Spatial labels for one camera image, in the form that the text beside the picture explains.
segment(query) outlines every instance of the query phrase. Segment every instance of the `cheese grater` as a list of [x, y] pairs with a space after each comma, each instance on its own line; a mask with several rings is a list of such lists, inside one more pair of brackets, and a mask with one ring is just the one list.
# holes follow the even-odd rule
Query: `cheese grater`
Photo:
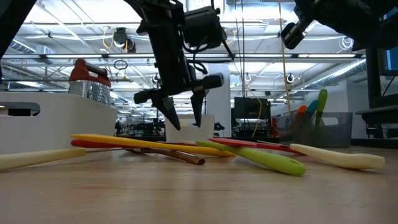
[[111, 105], [111, 82], [106, 69], [78, 59], [69, 80], [69, 94], [82, 96], [104, 105]]

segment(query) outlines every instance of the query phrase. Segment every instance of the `fluorescent light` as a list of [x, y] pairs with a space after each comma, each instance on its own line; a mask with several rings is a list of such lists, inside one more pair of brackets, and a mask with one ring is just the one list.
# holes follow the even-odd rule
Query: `fluorescent light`
[[353, 58], [355, 54], [300, 54], [300, 58]]
[[192, 108], [176, 108], [175, 110], [192, 111]]
[[[193, 54], [185, 54], [186, 57], [192, 58]], [[197, 54], [195, 58], [229, 58], [228, 54]]]
[[25, 54], [25, 55], [4, 55], [2, 59], [36, 59], [40, 58], [39, 55]]
[[102, 58], [99, 54], [83, 54], [83, 55], [46, 55], [47, 58]]
[[[236, 55], [237, 57], [243, 57], [243, 54]], [[244, 54], [247, 58], [282, 58], [282, 54]], [[292, 57], [291, 54], [285, 54], [285, 57]]]
[[154, 54], [109, 54], [109, 58], [154, 58]]
[[116, 93], [114, 93], [114, 92], [111, 92], [111, 97], [114, 98], [114, 99], [119, 98], [119, 96]]
[[109, 54], [109, 52], [106, 49], [100, 49], [100, 51], [105, 51], [107, 54]]
[[16, 91], [16, 92], [18, 92], [18, 91], [28, 91], [28, 92], [32, 92], [32, 91], [40, 91], [40, 90], [38, 90], [38, 89], [8, 89], [7, 91]]
[[52, 89], [46, 89], [43, 91], [69, 91], [68, 89], [60, 89], [60, 90], [52, 90]]
[[31, 87], [36, 87], [36, 88], [41, 87], [40, 84], [34, 83], [34, 82], [17, 82], [17, 83], [21, 84], [21, 85], [27, 85], [27, 86], [31, 86]]
[[125, 89], [112, 89], [111, 91], [141, 91], [141, 90], [148, 90], [145, 88], [125, 88]]

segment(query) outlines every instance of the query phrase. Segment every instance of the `wooden tabletop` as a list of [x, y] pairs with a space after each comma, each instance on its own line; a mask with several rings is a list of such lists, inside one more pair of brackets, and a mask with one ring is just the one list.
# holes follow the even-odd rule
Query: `wooden tabletop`
[[398, 151], [386, 169], [353, 171], [307, 156], [303, 177], [240, 158], [203, 166], [99, 152], [0, 173], [0, 223], [397, 223]]

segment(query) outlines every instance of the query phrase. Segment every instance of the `green utensil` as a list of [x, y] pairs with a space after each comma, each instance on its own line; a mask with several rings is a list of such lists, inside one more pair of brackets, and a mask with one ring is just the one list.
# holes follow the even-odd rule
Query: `green utensil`
[[197, 141], [198, 146], [213, 147], [220, 150], [232, 152], [250, 161], [256, 162], [260, 165], [266, 166], [272, 170], [276, 170], [290, 175], [303, 175], [305, 173], [305, 166], [289, 157], [272, 154], [263, 151], [245, 147], [230, 147], [215, 142]]
[[323, 110], [325, 109], [326, 100], [328, 99], [328, 90], [322, 89], [318, 95], [318, 108], [317, 118], [315, 120], [315, 126], [319, 126], [322, 120]]

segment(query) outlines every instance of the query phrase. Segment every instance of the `red spatula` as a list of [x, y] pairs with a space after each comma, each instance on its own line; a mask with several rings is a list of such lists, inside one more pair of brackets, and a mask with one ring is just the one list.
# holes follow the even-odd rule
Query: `red spatula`
[[294, 154], [302, 155], [302, 153], [292, 150], [288, 146], [284, 146], [284, 145], [280, 145], [280, 144], [250, 142], [250, 141], [242, 141], [242, 140], [226, 139], [226, 138], [211, 138], [210, 141], [224, 144], [227, 146], [232, 146], [232, 147], [253, 147], [253, 148], [259, 148], [259, 149], [272, 149], [272, 150], [291, 152]]

